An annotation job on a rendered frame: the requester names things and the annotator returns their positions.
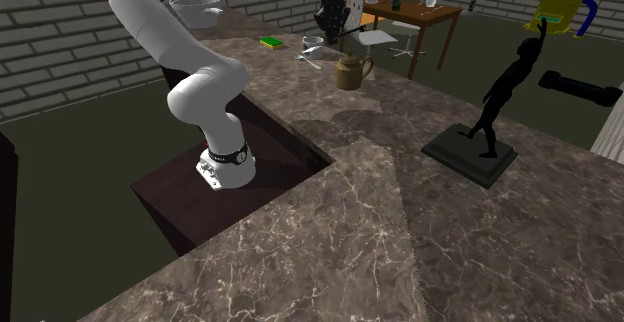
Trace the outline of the grey metal cup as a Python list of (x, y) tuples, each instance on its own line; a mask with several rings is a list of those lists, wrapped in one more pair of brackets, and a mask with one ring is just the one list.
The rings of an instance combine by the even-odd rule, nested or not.
[(313, 60), (322, 59), (324, 57), (324, 39), (319, 36), (304, 36), (302, 55)]

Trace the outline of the white office chair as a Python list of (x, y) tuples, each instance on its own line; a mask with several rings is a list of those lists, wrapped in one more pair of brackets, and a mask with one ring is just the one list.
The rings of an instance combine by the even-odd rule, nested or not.
[[(350, 10), (350, 13), (344, 25), (344, 32), (349, 31), (351, 36), (353, 36), (360, 44), (367, 47), (367, 57), (371, 56), (372, 46), (396, 42), (396, 39), (393, 36), (382, 30), (365, 30), (365, 26), (361, 24), (364, 0), (346, 0), (346, 6)], [(389, 51), (396, 51), (396, 54), (394, 54), (392, 58), (402, 55), (409, 55), (412, 57), (414, 53), (410, 50), (411, 39), (415, 32), (420, 31), (420, 27), (399, 21), (393, 21), (392, 25), (408, 30), (406, 47), (403, 50), (393, 47), (389, 48)]]

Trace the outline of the silver spoon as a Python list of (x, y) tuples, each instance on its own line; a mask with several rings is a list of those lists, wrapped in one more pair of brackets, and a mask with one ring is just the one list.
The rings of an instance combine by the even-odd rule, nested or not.
[(299, 61), (305, 61), (305, 62), (307, 62), (308, 64), (310, 64), (312, 67), (314, 67), (314, 68), (315, 68), (315, 69), (317, 69), (317, 70), (322, 70), (322, 69), (323, 69), (321, 66), (319, 66), (319, 65), (315, 64), (313, 61), (311, 61), (310, 59), (308, 59), (308, 58), (307, 58), (306, 56), (304, 56), (303, 54), (293, 54), (293, 57), (294, 57), (296, 60), (299, 60)]

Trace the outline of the brown ceramic jug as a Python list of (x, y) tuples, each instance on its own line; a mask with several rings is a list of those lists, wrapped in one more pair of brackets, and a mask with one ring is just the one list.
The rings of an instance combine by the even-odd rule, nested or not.
[(336, 87), (346, 91), (359, 89), (373, 67), (371, 57), (363, 60), (353, 54), (341, 57), (336, 64)]

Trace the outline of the brown wooden table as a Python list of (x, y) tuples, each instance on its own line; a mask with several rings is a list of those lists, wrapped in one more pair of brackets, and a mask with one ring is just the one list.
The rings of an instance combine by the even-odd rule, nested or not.
[(422, 46), (426, 29), (435, 24), (451, 20), (451, 25), (446, 37), (446, 41), (436, 67), (437, 70), (440, 70), (442, 68), (462, 9), (458, 7), (444, 5), (427, 7), (424, 2), (420, 2), (417, 4), (402, 4), (401, 8), (398, 11), (393, 11), (391, 9), (391, 5), (387, 2), (387, 0), (378, 0), (376, 4), (365, 3), (363, 5), (363, 12), (374, 16), (374, 30), (377, 29), (380, 17), (420, 27), (420, 31), (413, 52), (413, 57), (407, 75), (408, 79), (411, 80), (413, 78), (415, 65), (418, 61), (418, 52)]

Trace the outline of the clear glass pot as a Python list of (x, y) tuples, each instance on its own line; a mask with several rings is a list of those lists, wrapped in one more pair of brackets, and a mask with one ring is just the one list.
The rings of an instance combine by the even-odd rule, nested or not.
[(169, 5), (191, 29), (206, 29), (217, 25), (223, 0), (169, 0)]

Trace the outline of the black figure on base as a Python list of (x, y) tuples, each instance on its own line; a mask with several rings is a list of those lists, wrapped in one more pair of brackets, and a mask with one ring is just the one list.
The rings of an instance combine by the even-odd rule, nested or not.
[(513, 90), (531, 73), (541, 52), (547, 20), (537, 24), (538, 38), (524, 40), (514, 61), (494, 82), (483, 98), (483, 111), (471, 128), (456, 123), (421, 148), (421, 152), (488, 189), (517, 157), (510, 145), (497, 140), (493, 123)]

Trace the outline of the dark robot stand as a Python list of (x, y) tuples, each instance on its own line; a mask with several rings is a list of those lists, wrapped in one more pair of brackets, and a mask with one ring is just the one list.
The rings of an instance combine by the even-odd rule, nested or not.
[(332, 163), (246, 96), (226, 110), (242, 122), (256, 159), (256, 176), (239, 189), (213, 190), (195, 170), (202, 143), (131, 185), (180, 256), (203, 244)]

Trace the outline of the black cylinder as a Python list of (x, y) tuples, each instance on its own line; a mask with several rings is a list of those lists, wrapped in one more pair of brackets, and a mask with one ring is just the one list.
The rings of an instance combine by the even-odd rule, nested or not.
[(545, 89), (556, 90), (594, 102), (603, 107), (614, 106), (624, 94), (623, 88), (600, 87), (564, 77), (559, 72), (552, 70), (548, 70), (542, 75), (538, 85)]

